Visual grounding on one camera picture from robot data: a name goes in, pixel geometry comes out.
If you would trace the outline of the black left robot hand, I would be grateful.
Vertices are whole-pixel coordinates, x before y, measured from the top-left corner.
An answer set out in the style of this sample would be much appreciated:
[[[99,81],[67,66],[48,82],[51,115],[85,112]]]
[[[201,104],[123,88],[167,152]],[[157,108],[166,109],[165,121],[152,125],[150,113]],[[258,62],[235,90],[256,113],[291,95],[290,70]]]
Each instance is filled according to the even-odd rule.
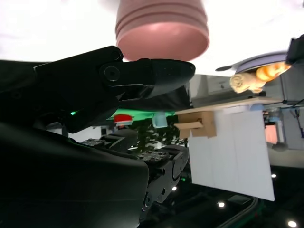
[[[289,65],[303,60],[304,58],[304,34],[298,38],[292,38],[286,55],[285,62]]]

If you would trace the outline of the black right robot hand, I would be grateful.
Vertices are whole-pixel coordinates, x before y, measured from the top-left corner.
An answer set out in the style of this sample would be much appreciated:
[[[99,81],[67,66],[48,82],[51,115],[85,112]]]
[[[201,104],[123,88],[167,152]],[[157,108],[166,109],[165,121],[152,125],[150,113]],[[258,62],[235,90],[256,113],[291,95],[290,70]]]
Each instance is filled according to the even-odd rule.
[[[185,147],[144,161],[128,153],[137,141],[130,129],[80,143],[48,131],[60,124],[77,133],[122,102],[173,91],[195,73],[180,60],[123,58],[109,46],[13,73],[0,68],[1,227],[136,228],[179,182]]]

